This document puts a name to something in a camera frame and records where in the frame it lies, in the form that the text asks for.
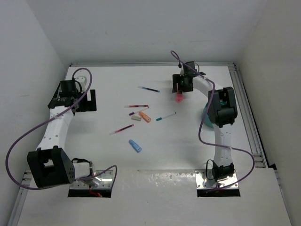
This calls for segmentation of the pink highlighter marker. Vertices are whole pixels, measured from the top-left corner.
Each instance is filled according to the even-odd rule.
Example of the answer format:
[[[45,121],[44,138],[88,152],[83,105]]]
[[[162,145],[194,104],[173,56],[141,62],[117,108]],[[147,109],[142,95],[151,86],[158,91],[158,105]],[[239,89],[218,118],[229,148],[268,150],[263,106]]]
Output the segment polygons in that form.
[[[176,94],[176,102],[180,103],[181,101],[183,101],[183,94],[182,93],[177,93]]]

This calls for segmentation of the dark red ink refill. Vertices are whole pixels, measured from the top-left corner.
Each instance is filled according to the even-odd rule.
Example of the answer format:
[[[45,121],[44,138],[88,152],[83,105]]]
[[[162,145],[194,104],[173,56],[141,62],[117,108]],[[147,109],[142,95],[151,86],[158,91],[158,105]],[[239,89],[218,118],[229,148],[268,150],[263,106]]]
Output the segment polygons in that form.
[[[134,124],[131,124],[131,125],[125,126],[125,127],[123,127],[123,128],[120,128],[120,129],[118,129],[118,130],[116,130],[116,131],[113,131],[113,132],[111,132],[109,135],[113,135],[113,134],[116,134],[116,133],[122,132],[122,131],[124,131],[124,130],[126,130],[126,129],[128,129],[128,128],[131,128],[131,127],[133,127],[133,126],[134,126]]]

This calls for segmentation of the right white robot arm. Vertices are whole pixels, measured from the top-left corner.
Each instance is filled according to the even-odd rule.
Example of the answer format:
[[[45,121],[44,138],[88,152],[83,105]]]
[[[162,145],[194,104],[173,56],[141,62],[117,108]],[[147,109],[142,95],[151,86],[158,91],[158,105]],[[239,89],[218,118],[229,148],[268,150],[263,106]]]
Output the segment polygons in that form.
[[[210,180],[218,181],[230,177],[234,173],[231,157],[231,131],[238,115],[236,98],[232,87],[214,85],[206,74],[197,74],[193,61],[178,64],[179,74],[172,76],[172,92],[180,95],[197,89],[208,97],[203,116],[208,117],[213,125],[215,138],[215,154]]]

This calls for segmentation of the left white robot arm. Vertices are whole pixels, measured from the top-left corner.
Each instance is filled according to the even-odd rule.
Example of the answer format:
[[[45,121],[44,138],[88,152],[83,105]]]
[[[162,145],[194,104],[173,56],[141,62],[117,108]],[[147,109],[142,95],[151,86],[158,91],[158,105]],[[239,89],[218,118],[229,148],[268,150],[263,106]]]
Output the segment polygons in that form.
[[[27,155],[33,179],[40,189],[71,184],[93,174],[91,161],[70,159],[64,150],[68,128],[75,113],[97,110],[95,90],[90,91],[90,100],[83,97],[75,107],[69,109],[86,90],[86,77],[61,81],[48,104],[51,121],[37,149]]]

